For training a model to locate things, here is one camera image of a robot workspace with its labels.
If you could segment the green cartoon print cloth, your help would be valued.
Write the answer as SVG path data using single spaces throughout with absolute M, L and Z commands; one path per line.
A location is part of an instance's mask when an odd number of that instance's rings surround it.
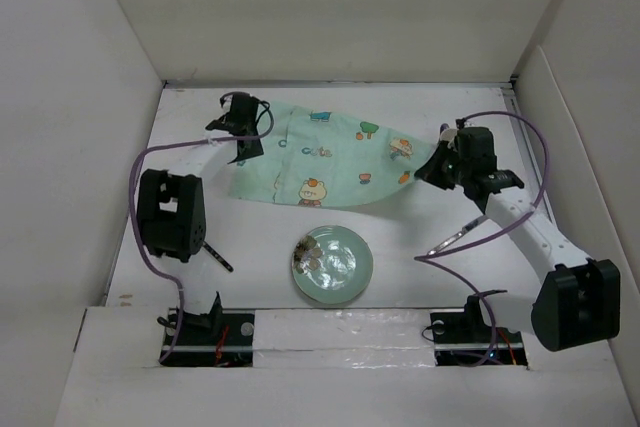
M 240 161 L 229 195 L 247 201 L 347 208 L 413 182 L 435 145 L 343 113 L 272 103 L 264 154 Z

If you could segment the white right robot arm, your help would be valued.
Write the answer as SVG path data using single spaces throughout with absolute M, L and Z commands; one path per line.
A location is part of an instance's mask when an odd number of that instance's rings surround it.
M 534 206 L 523 181 L 497 166 L 494 137 L 486 127 L 447 128 L 417 177 L 464 195 L 500 228 L 536 274 L 536 296 L 472 296 L 462 328 L 483 341 L 498 327 L 533 334 L 551 352 L 615 338 L 620 332 L 619 269 L 572 244 Z

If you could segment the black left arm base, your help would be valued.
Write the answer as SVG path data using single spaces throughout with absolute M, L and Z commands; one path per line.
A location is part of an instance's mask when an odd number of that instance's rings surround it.
M 174 338 L 177 314 L 169 311 L 167 318 L 156 322 L 164 328 L 159 357 L 163 367 L 244 368 L 253 366 L 255 312 L 223 310 L 211 329 L 197 324 L 193 314 L 186 314 L 177 337 Z

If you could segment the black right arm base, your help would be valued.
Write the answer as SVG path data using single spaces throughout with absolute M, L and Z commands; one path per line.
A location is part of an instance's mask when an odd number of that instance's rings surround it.
M 522 335 L 497 327 L 495 340 L 483 319 L 481 301 L 470 295 L 460 308 L 436 309 L 421 337 L 434 347 L 438 367 L 528 366 Z

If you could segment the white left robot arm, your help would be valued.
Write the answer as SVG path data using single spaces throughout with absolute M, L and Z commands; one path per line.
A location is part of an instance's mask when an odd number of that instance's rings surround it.
M 179 306 L 161 324 L 178 331 L 185 293 L 176 276 L 158 270 L 150 258 L 187 263 L 204 246 L 204 185 L 223 167 L 264 154 L 261 140 L 274 128 L 270 103 L 245 92 L 224 94 L 223 115 L 205 127 L 201 140 L 148 147 L 137 154 L 129 174 L 128 208 L 140 256 L 154 275 L 172 282 Z

